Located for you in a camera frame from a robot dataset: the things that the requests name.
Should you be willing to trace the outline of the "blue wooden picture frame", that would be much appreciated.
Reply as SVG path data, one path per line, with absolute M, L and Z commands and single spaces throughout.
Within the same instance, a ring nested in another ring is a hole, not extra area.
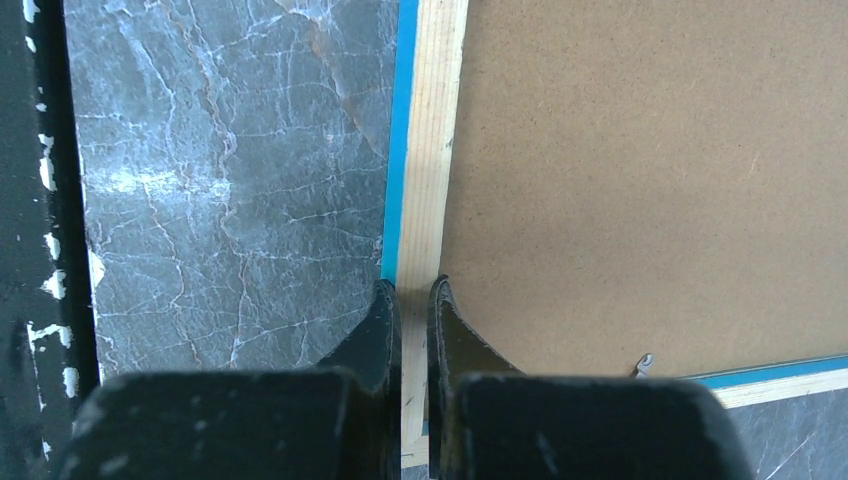
M 464 45 L 473 1 L 404 1 L 384 233 L 383 273 L 404 310 L 402 457 L 428 462 L 426 301 L 442 269 Z M 847 349 L 700 376 L 727 406 L 760 479 L 847 475 Z

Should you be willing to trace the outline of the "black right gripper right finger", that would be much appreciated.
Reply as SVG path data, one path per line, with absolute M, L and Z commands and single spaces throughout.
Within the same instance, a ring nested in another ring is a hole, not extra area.
M 443 477 L 448 410 L 461 377 L 474 372 L 521 371 L 498 353 L 460 315 L 449 277 L 433 283 L 427 303 L 427 421 L 429 476 Z

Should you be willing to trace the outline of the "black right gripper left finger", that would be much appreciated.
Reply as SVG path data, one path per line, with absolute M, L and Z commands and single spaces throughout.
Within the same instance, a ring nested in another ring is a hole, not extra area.
M 340 407 L 340 479 L 401 477 L 401 314 L 394 286 L 374 284 L 363 320 L 318 362 L 346 374 Z

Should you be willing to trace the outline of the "brown frame backing board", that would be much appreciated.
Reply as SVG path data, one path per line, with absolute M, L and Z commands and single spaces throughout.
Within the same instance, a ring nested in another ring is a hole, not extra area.
M 843 1 L 473 1 L 442 269 L 529 373 L 847 349 Z

